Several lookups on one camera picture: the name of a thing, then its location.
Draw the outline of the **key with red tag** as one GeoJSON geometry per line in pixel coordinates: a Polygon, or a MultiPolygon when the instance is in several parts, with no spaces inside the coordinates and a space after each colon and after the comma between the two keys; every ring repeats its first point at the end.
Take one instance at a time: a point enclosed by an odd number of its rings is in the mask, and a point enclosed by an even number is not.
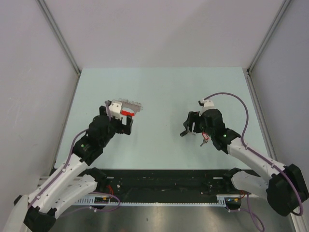
{"type": "Polygon", "coordinates": [[[209,136],[205,132],[202,132],[201,135],[203,139],[202,139],[202,143],[200,144],[200,147],[207,144],[209,141],[209,136]]]}

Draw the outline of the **silver red keyring holder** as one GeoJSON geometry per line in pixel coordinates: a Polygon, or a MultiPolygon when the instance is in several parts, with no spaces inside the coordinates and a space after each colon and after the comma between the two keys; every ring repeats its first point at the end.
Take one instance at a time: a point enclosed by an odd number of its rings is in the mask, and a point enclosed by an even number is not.
{"type": "Polygon", "coordinates": [[[122,104],[121,114],[123,116],[134,117],[143,110],[143,106],[140,102],[130,101],[128,99],[119,99],[118,101],[122,104]]]}

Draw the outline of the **key with black tag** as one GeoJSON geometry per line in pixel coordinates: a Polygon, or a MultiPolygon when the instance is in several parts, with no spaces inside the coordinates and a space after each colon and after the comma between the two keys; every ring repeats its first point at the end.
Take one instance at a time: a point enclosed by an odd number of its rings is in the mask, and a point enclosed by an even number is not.
{"type": "Polygon", "coordinates": [[[183,136],[187,135],[188,133],[189,133],[189,132],[185,130],[185,131],[183,131],[183,132],[180,133],[180,136],[183,137],[183,136]]]}

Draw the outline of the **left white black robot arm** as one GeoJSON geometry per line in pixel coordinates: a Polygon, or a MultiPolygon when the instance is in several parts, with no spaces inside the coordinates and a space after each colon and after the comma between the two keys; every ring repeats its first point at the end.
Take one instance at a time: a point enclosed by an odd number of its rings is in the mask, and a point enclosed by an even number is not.
{"type": "Polygon", "coordinates": [[[20,195],[4,226],[5,232],[48,232],[56,220],[80,198],[106,187],[106,175],[91,164],[115,134],[130,135],[134,113],[123,110],[122,103],[107,101],[99,108],[88,128],[78,133],[67,159],[35,191],[20,195]]]}

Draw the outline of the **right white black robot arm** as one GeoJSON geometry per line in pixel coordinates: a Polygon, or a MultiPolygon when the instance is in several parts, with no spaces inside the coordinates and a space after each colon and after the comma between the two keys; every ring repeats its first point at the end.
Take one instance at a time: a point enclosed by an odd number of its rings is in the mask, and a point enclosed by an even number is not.
{"type": "Polygon", "coordinates": [[[228,179],[223,181],[223,189],[228,194],[245,190],[265,198],[271,208],[281,216],[303,214],[303,202],[309,192],[299,167],[285,165],[267,158],[245,143],[239,133],[225,126],[222,113],[218,109],[207,109],[203,112],[190,111],[183,124],[186,132],[207,135],[213,146],[249,166],[257,175],[234,168],[228,179]]]}

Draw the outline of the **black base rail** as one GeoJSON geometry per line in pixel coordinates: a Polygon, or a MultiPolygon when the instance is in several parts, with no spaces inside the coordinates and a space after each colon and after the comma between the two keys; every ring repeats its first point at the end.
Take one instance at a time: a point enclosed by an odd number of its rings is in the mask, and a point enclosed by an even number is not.
{"type": "Polygon", "coordinates": [[[201,203],[215,196],[237,195],[238,190],[226,178],[227,169],[219,170],[101,170],[98,192],[111,193],[123,202],[201,203]]]}

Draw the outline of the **left aluminium frame post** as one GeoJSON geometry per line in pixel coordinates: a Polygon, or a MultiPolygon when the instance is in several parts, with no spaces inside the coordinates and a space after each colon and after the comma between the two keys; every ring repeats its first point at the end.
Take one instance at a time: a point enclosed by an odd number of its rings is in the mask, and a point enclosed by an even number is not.
{"type": "Polygon", "coordinates": [[[73,55],[71,49],[69,48],[69,45],[68,45],[65,37],[63,36],[63,33],[61,32],[61,29],[59,28],[51,10],[49,9],[48,4],[46,3],[45,0],[36,0],[36,3],[38,5],[39,9],[41,10],[46,22],[48,23],[52,33],[54,34],[57,42],[59,43],[60,48],[62,49],[65,56],[67,57],[70,65],[74,69],[75,73],[78,76],[80,76],[81,69],[80,69],[76,59],[74,58],[74,55],[73,55]]]}

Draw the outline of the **aluminium frame post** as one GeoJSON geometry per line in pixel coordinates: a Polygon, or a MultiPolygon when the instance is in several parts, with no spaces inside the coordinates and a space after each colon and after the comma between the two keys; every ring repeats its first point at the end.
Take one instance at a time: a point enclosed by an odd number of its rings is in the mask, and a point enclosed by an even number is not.
{"type": "Polygon", "coordinates": [[[63,33],[61,32],[61,29],[59,28],[51,10],[49,9],[48,4],[46,3],[45,0],[36,0],[36,3],[38,5],[39,9],[41,10],[46,22],[48,23],[52,33],[54,34],[57,42],[59,43],[60,48],[62,49],[65,56],[67,57],[70,65],[74,69],[75,73],[78,76],[80,76],[81,69],[80,69],[76,59],[74,58],[74,55],[73,55],[71,49],[69,48],[69,45],[68,45],[65,37],[63,36],[63,33]]]}
{"type": "Polygon", "coordinates": [[[259,61],[260,57],[262,56],[264,50],[266,49],[268,43],[270,42],[271,38],[273,37],[273,35],[275,34],[279,24],[281,23],[283,17],[285,16],[285,13],[287,12],[289,6],[291,5],[291,3],[293,2],[293,0],[283,0],[282,4],[280,5],[277,13],[275,14],[274,19],[272,20],[265,36],[263,37],[254,57],[252,58],[248,68],[246,69],[246,72],[248,75],[250,75],[252,73],[252,71],[254,70],[257,62],[259,61]]]}

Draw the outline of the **right aluminium frame post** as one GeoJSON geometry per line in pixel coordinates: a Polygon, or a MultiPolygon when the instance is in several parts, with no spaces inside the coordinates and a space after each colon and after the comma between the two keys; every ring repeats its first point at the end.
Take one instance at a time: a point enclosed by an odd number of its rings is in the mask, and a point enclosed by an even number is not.
{"type": "Polygon", "coordinates": [[[265,36],[263,37],[254,57],[252,58],[248,68],[246,69],[246,72],[248,75],[250,75],[252,73],[252,71],[254,70],[257,62],[259,61],[260,57],[262,56],[264,50],[266,49],[268,43],[270,42],[271,38],[273,37],[273,35],[275,34],[279,24],[281,23],[283,17],[285,16],[285,13],[287,12],[289,6],[291,5],[291,3],[293,2],[293,0],[283,0],[282,4],[280,5],[277,13],[275,14],[274,19],[272,20],[265,36]]]}

